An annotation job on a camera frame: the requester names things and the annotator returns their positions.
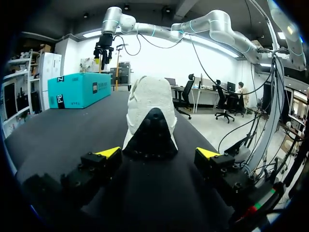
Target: shoe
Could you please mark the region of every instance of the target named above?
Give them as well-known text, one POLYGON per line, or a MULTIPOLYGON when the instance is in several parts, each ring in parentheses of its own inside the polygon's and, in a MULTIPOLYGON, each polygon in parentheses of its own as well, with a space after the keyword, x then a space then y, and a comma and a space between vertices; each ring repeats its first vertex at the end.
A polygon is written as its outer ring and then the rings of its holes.
POLYGON ((131 88, 126 115, 124 153, 164 157, 177 153, 173 132, 177 123, 171 88, 165 78, 143 76, 131 88))

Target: cyan box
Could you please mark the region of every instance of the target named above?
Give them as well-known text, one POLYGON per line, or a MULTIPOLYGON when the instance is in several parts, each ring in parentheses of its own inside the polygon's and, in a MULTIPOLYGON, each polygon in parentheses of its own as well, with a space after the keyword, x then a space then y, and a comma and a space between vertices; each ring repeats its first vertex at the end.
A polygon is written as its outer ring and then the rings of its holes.
POLYGON ((48 80, 50 108, 83 109, 111 94, 111 75, 75 73, 48 80))

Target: refrigerator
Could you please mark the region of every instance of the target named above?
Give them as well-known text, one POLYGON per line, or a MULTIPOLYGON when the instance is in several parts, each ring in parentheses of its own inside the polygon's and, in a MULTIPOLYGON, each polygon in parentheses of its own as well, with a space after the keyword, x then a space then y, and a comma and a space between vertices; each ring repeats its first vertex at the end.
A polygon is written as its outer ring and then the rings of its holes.
POLYGON ((48 101, 48 80, 60 76, 61 58, 59 54, 45 52, 42 54, 39 73, 41 85, 42 110, 49 109, 48 101))

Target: tiled floor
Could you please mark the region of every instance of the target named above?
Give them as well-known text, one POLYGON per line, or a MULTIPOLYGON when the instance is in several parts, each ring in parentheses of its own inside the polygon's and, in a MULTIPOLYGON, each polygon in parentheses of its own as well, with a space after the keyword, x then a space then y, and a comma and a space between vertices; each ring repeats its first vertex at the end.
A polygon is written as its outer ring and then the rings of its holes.
MULTIPOLYGON (((222 138, 229 133, 230 131, 232 131, 233 129, 249 122, 250 120, 253 119, 254 115, 245 115, 244 118, 242 118, 240 115, 235 116, 235 121, 233 122, 232 120, 230 120, 230 123, 227 124, 227 120, 223 117, 218 118, 218 120, 216 120, 215 115, 214 115, 214 111, 211 110, 199 110, 197 114, 191 114, 192 119, 189 120, 189 122, 214 146, 214 148, 216 148, 218 150, 218 146, 220 141, 222 140, 222 138)), ((265 124, 265 120, 261 119, 259 122, 259 126, 258 126, 258 130, 257 130, 257 139, 259 138, 260 134, 261 134, 261 130, 263 129, 265 124)), ((241 140, 242 138, 244 138, 246 136, 246 134, 249 132, 250 128, 251 128, 252 123, 249 123, 246 126, 243 126, 237 130, 235 130, 234 132, 230 133, 227 137, 225 137, 225 139, 222 141, 221 145, 220 145, 220 153, 222 154, 224 152, 224 150, 226 150, 227 148, 229 148, 230 146, 232 146, 234 143, 238 142, 239 140, 241 140)), ((285 156, 285 152, 282 149, 279 149, 280 145, 283 142, 283 139, 285 137, 285 133, 284 130, 282 128, 279 129, 279 131, 277 131, 273 138, 271 139, 271 142, 269 144, 268 147, 268 152, 267 152, 267 164, 271 161, 271 159, 275 156, 275 154, 277 153, 277 156, 279 158, 284 158, 285 156)), ((249 147, 250 149, 252 149, 254 147, 254 143, 255 143, 255 138, 253 139, 253 142, 251 144, 251 146, 249 147)), ((292 164, 294 162, 294 157, 290 156, 287 160, 287 164, 288 164, 288 168, 290 169, 292 164)), ((288 171, 286 171, 283 175, 282 174, 278 174, 277 177, 279 180, 283 180, 286 176, 286 174, 288 173, 288 171)), ((290 186, 293 186, 297 177, 300 175, 301 170, 298 171, 298 173, 296 174, 292 184, 290 186)), ((280 203, 277 205, 276 208, 283 208, 286 206, 286 203, 288 202, 288 197, 287 194, 289 192, 291 187, 287 188, 285 195, 283 196, 283 198, 281 199, 280 203)))

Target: person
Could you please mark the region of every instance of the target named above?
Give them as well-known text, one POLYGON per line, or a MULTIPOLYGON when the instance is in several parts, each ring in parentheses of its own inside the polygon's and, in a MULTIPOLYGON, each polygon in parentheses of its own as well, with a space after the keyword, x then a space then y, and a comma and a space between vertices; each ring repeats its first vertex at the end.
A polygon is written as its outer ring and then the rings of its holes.
MULTIPOLYGON (((244 87, 244 84, 242 82, 238 83, 238 90, 236 91, 237 94, 246 94, 249 93, 248 89, 244 87)), ((249 104, 249 94, 243 95, 243 104, 245 107, 249 104)))

